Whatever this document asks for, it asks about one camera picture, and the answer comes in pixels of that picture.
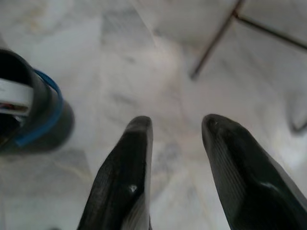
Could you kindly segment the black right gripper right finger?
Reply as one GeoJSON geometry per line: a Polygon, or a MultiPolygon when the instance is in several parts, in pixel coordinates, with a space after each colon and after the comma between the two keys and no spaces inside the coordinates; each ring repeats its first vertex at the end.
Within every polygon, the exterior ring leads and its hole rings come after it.
{"type": "Polygon", "coordinates": [[[306,197],[247,129],[209,114],[202,120],[201,132],[230,229],[306,229],[306,197]]]}

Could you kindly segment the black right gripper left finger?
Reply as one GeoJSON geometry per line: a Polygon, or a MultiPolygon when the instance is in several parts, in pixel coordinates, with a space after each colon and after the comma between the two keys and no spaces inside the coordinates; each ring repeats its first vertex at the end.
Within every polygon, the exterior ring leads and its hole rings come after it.
{"type": "Polygon", "coordinates": [[[79,230],[150,230],[152,121],[132,119],[94,179],[79,230]]]}

